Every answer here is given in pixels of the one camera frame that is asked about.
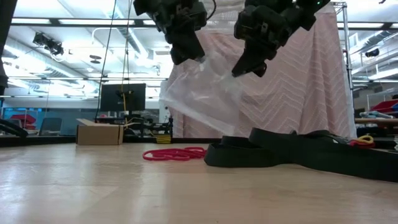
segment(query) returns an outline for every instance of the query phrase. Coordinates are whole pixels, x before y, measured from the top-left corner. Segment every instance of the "cardboard box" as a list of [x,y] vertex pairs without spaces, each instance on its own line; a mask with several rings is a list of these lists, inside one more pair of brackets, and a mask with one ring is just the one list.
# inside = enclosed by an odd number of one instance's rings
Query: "cardboard box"
[[82,125],[77,126],[76,144],[120,145],[123,143],[124,126],[115,124],[97,124],[87,119],[77,119]]

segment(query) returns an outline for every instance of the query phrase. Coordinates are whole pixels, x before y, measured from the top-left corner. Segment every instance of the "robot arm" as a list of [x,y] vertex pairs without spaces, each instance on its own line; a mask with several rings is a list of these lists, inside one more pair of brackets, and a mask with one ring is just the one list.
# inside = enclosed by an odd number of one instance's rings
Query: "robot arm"
[[[246,0],[234,27],[234,36],[245,41],[242,56],[232,69],[234,77],[254,72],[262,77],[265,60],[272,60],[279,47],[300,27],[310,30],[314,14],[330,0]],[[147,13],[158,31],[172,44],[173,63],[201,61],[205,52],[195,31],[206,26],[207,12],[199,0],[135,0],[139,16]]]

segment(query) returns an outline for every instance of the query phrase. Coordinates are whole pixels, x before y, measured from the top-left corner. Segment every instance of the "plastic bag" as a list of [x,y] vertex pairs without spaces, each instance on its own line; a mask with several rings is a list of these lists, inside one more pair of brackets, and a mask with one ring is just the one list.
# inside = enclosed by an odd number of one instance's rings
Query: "plastic bag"
[[186,63],[188,69],[178,75],[160,100],[225,135],[232,135],[238,124],[242,87],[232,77],[230,63],[215,51],[207,52],[202,63]]

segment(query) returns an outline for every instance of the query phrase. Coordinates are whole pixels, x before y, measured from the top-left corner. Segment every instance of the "pink curtain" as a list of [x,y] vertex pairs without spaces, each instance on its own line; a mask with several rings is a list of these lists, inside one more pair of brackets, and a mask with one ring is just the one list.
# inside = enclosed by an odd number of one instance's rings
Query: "pink curtain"
[[[205,51],[216,50],[235,63],[244,42],[233,35],[209,30],[197,33]],[[191,62],[174,67],[169,85],[180,78]],[[350,134],[349,105],[343,59],[336,26],[336,15],[317,15],[309,32],[299,29],[276,58],[266,61],[266,74],[259,78],[247,74],[240,79],[244,87],[236,136],[248,136],[253,127],[277,133],[299,133],[326,129],[340,136]],[[222,134],[178,111],[174,116],[176,138],[219,138]]]

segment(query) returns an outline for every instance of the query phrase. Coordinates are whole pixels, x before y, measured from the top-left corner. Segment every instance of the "computer monitor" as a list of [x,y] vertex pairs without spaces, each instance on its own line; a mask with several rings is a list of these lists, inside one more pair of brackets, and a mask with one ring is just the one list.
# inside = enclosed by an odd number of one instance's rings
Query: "computer monitor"
[[[126,98],[126,111],[144,111],[146,84],[123,84],[123,92],[133,91]],[[101,111],[125,111],[123,98],[118,96],[122,92],[122,85],[102,85],[101,88]]]

